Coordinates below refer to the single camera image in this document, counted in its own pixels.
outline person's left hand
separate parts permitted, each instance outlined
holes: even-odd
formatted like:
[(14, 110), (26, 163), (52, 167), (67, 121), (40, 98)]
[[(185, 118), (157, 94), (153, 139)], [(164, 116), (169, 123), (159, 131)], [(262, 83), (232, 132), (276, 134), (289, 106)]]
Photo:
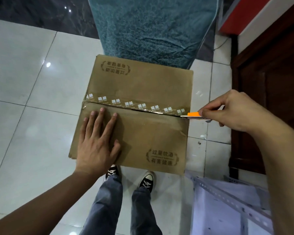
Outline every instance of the person's left hand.
[(105, 109), (101, 108), (96, 118), (97, 112), (92, 111), (89, 119), (84, 119), (77, 149), (74, 172), (87, 173), (94, 179), (106, 174), (115, 162), (121, 148), (118, 140), (115, 140), (111, 152), (109, 150), (110, 136), (117, 120), (116, 113), (113, 114), (104, 132), (100, 135), (104, 112)]

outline box flap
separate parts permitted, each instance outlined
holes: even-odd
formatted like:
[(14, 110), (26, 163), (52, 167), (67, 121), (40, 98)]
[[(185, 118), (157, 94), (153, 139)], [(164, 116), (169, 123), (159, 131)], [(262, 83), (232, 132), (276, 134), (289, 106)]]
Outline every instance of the box flap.
[[(76, 159), (79, 129), (92, 110), (103, 105), (84, 102), (70, 149)], [(121, 154), (116, 164), (146, 170), (184, 174), (189, 120), (149, 112), (105, 106), (104, 124), (118, 113), (111, 143), (118, 139)]]
[(190, 111), (193, 71), (98, 55), (85, 101), (183, 115)]

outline sneaker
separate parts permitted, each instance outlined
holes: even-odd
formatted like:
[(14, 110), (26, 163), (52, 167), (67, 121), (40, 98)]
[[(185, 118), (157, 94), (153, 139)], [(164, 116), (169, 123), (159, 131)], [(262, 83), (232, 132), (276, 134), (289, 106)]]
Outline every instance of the sneaker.
[(106, 173), (106, 179), (111, 175), (120, 175), (120, 170), (117, 165), (112, 165)]
[(155, 184), (155, 175), (152, 171), (148, 171), (145, 174), (144, 178), (142, 179), (139, 187), (145, 187), (149, 189), (151, 193), (154, 184)]

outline jeans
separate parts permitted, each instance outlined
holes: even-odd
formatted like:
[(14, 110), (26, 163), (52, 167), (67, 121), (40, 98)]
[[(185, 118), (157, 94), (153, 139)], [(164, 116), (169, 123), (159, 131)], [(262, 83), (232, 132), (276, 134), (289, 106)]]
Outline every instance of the jeans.
[[(101, 185), (80, 235), (115, 235), (123, 186), (117, 175)], [(132, 195), (131, 235), (162, 235), (150, 204), (150, 192), (139, 187)]]

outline shoelace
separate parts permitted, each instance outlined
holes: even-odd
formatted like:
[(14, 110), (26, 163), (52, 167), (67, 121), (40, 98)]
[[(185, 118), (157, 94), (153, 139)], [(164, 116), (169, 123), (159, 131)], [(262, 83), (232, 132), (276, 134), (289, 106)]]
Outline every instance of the shoelace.
[(115, 174), (116, 170), (108, 170), (108, 175)]
[(149, 183), (148, 181), (144, 181), (143, 186), (145, 186), (146, 188), (149, 188), (151, 186), (151, 183)]

